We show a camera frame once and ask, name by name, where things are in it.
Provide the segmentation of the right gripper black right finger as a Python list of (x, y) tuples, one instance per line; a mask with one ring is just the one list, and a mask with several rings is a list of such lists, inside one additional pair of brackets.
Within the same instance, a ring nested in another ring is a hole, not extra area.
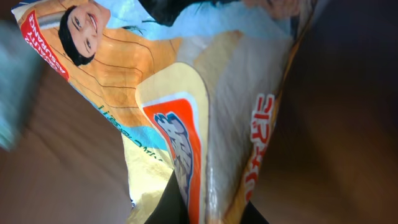
[(243, 211), (240, 224), (269, 224), (269, 222), (251, 202), (248, 202)]

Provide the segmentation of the teal tissue pack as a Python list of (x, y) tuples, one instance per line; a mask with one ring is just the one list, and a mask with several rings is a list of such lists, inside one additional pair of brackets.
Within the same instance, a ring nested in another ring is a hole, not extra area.
[(41, 59), (15, 24), (1, 21), (1, 149), (17, 146), (31, 111)]

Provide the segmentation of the yellow wet wipes pack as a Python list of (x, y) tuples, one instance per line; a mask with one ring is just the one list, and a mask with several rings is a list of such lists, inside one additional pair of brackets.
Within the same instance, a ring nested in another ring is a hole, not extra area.
[(22, 1), (24, 40), (123, 137), (144, 223), (175, 172), (190, 223), (239, 223), (316, 1)]

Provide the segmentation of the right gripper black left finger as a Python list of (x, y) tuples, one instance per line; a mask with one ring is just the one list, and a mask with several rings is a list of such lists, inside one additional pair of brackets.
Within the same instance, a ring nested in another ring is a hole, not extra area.
[(189, 224), (190, 219), (173, 171), (166, 188), (145, 224)]

